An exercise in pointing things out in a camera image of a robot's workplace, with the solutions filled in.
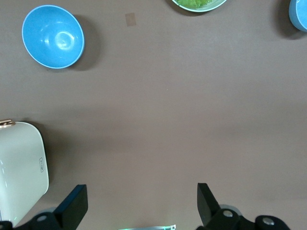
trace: blue bowl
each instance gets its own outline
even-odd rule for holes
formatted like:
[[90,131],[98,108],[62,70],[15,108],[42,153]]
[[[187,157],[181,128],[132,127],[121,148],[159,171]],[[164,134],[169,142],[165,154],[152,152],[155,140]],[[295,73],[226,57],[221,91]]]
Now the blue bowl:
[[22,27],[24,46],[35,61],[52,69],[75,63],[84,50],[84,34],[67,10],[43,5],[31,10]]
[[289,17],[297,29],[307,32],[307,0],[291,0]]

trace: shredded green vegetable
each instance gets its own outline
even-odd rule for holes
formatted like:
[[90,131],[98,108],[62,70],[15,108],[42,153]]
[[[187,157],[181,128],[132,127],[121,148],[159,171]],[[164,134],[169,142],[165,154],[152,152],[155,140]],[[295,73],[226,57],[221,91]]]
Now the shredded green vegetable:
[[207,5],[209,2],[212,2],[212,0],[176,0],[179,5],[188,7],[188,8],[194,8],[197,9],[201,6]]

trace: white toaster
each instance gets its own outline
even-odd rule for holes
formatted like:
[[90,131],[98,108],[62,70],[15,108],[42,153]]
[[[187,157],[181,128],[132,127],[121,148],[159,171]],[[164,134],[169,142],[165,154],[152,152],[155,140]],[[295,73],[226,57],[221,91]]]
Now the white toaster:
[[0,220],[16,226],[48,186],[39,131],[26,122],[0,121]]

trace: bowl rim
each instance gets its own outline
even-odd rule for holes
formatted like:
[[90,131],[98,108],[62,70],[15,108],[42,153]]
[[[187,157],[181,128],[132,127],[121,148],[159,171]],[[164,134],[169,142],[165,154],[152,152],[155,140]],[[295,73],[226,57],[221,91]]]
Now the bowl rim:
[[187,11],[191,11],[191,12],[196,12],[196,13],[202,13],[202,12],[208,12],[208,11],[211,11],[211,10],[214,10],[216,8],[218,8],[219,6],[221,6],[222,4],[224,4],[227,0],[223,0],[220,4],[218,4],[217,6],[215,7],[212,7],[210,9],[207,9],[207,10],[197,10],[197,9],[191,9],[191,8],[188,8],[188,7],[185,7],[185,6],[182,6],[180,5],[176,0],[172,0],[177,6],[187,10]]
[[298,19],[300,25],[301,25],[305,30],[307,30],[307,25],[305,26],[305,25],[302,23],[302,21],[300,20],[299,15],[298,15],[298,13],[297,13],[297,6],[298,6],[298,3],[299,3],[299,2],[300,2],[300,1],[295,0],[295,14],[296,14],[296,17],[297,17],[297,19]]
[[[46,64],[44,64],[44,63],[38,61],[38,60],[30,53],[30,51],[28,50],[28,48],[27,48],[27,46],[26,46],[26,44],[25,44],[25,42],[24,42],[24,24],[25,24],[25,21],[26,21],[27,18],[30,16],[30,14],[32,14],[34,11],[38,10],[39,8],[43,8],[43,7],[54,7],[54,8],[58,8],[58,9],[64,11],[64,12],[66,12],[69,16],[71,16],[71,17],[75,20],[75,22],[77,23],[77,25],[78,25],[78,27],[79,27],[79,29],[80,29],[80,31],[81,31],[81,35],[82,35],[82,47],[81,47],[80,53],[79,53],[79,55],[77,56],[77,58],[76,58],[74,61],[72,61],[70,64],[68,64],[68,65],[60,66],[60,67],[53,67],[53,66],[48,66],[48,65],[46,65]],[[23,22],[23,26],[22,26],[22,38],[23,38],[24,47],[25,47],[25,49],[28,51],[29,55],[30,55],[36,62],[38,62],[39,64],[41,64],[42,66],[45,66],[45,67],[48,67],[48,68],[51,68],[51,69],[63,69],[63,68],[67,68],[67,67],[73,65],[73,64],[81,57],[81,55],[82,55],[82,53],[83,53],[83,51],[84,51],[84,46],[85,46],[85,38],[84,38],[83,29],[81,28],[81,25],[80,25],[80,23],[78,22],[78,20],[76,19],[76,17],[73,16],[68,10],[64,9],[63,7],[60,7],[60,6],[57,6],[57,5],[50,5],[50,4],[48,4],[48,5],[37,6],[37,7],[35,7],[34,9],[32,9],[32,10],[27,14],[27,16],[24,18],[24,22]]]

